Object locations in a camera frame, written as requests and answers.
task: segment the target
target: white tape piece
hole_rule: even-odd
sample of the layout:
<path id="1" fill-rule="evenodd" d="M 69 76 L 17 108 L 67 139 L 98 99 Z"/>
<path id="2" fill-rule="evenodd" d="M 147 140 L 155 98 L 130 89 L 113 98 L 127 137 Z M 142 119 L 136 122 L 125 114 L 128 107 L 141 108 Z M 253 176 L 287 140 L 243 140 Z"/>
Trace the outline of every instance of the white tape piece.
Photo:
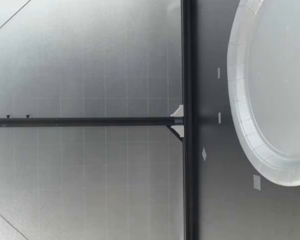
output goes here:
<path id="1" fill-rule="evenodd" d="M 261 177 L 258 175 L 253 175 L 253 188 L 261 191 Z"/>
<path id="2" fill-rule="evenodd" d="M 221 112 L 218 113 L 218 124 L 221 124 Z"/>
<path id="3" fill-rule="evenodd" d="M 179 105 L 177 110 L 170 115 L 171 117 L 183 117 L 184 116 L 184 105 Z"/>
<path id="4" fill-rule="evenodd" d="M 205 148 L 202 149 L 202 158 L 203 158 L 203 161 L 206 161 L 206 159 L 207 159 L 207 152 L 206 152 Z"/>
<path id="5" fill-rule="evenodd" d="M 220 78 L 221 78 L 221 68 L 218 67 L 218 79 L 220 79 Z"/>

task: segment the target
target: dark gray panel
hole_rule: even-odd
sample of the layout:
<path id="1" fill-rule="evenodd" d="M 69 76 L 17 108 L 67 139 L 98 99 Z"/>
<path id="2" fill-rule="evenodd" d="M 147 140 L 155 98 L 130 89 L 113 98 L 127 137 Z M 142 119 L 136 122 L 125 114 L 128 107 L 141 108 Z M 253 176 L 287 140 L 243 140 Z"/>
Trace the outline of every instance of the dark gray panel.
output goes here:
<path id="1" fill-rule="evenodd" d="M 198 152 L 200 239 L 300 240 L 300 187 L 282 187 L 261 178 L 261 191 L 255 190 L 253 174 L 258 173 L 243 153 L 232 123 L 227 47 L 239 0 L 195 3 L 195 74 L 203 120 Z"/>

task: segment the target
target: metal bracket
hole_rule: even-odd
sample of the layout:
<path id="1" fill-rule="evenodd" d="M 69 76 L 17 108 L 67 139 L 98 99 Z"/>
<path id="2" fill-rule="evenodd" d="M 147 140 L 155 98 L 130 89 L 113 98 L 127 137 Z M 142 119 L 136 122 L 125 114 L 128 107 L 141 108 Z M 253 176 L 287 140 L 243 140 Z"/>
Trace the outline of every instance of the metal bracket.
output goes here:
<path id="1" fill-rule="evenodd" d="M 183 123 L 180 124 L 177 118 L 180 119 L 184 117 L 184 105 L 179 105 L 177 110 L 175 110 L 175 112 L 170 116 L 176 118 L 176 120 L 174 122 L 174 125 L 167 127 L 172 131 L 174 135 L 177 135 L 177 137 L 182 140 L 185 137 L 185 126 L 183 125 Z"/>

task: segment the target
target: gray wall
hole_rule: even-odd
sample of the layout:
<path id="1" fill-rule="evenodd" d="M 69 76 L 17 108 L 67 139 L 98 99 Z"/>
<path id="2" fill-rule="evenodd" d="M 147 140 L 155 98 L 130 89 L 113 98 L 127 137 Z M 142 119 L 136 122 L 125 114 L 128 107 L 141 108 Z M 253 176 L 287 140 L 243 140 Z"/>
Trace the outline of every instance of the gray wall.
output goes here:
<path id="1" fill-rule="evenodd" d="M 181 70 L 179 0 L 32 1 L 0 30 L 0 117 L 168 116 Z"/>
<path id="2" fill-rule="evenodd" d="M 239 0 L 195 0 L 196 77 L 200 117 L 199 224 L 202 240 L 300 240 L 300 187 L 261 178 L 243 153 L 231 118 L 227 47 Z M 221 67 L 221 79 L 217 68 Z M 222 124 L 218 125 L 218 112 Z"/>
<path id="3" fill-rule="evenodd" d="M 33 0 L 0 30 L 0 117 L 168 116 L 181 83 L 178 0 Z M 183 239 L 182 180 L 166 127 L 0 128 L 0 213 L 30 240 Z"/>

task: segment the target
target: white bracket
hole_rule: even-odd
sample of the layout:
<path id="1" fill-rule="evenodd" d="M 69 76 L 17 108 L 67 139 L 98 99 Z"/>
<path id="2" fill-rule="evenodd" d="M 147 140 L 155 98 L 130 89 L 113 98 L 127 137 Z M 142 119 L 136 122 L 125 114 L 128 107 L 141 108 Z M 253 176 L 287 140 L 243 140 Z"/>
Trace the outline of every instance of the white bracket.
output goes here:
<path id="1" fill-rule="evenodd" d="M 178 109 L 175 110 L 175 112 L 172 113 L 170 116 L 175 117 L 175 118 L 183 117 L 184 116 L 184 106 L 179 105 Z M 173 126 L 171 126 L 171 128 L 178 133 L 180 138 L 185 137 L 185 126 L 184 125 L 173 125 Z"/>

